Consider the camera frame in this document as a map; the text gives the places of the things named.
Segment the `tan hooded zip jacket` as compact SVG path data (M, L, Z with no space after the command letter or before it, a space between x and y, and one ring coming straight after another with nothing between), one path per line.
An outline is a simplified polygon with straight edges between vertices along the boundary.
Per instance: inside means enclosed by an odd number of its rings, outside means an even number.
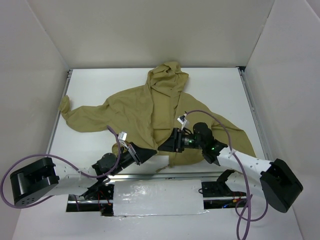
M188 112L189 124L206 123L220 142L254 156L253 146L244 130L184 92L189 75L178 62L166 62L150 70L144 85L109 96L102 105L71 109L64 96L59 111L66 124L80 133L100 132L111 127L126 132L127 140L141 148L157 149L179 127L177 118Z

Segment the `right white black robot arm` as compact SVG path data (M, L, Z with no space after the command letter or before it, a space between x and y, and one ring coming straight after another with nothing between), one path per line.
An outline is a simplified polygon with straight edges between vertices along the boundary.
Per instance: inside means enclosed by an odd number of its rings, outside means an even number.
M214 138L212 130L204 122L193 126L193 133L174 128L170 137L158 147L159 151L181 153L185 149L201 150L209 164L231 169L259 181L262 196L275 210L286 213L303 191L296 175L281 159L259 159L230 147Z

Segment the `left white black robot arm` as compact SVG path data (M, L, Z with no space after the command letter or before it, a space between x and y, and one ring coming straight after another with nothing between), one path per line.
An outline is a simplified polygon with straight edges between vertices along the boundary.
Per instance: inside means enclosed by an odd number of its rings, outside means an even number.
M69 161L45 154L9 176L15 208L29 208L43 197L57 195L83 196L91 200L98 191L131 164L141 165L157 154L154 149L129 143L120 153L106 153L92 166L78 168Z

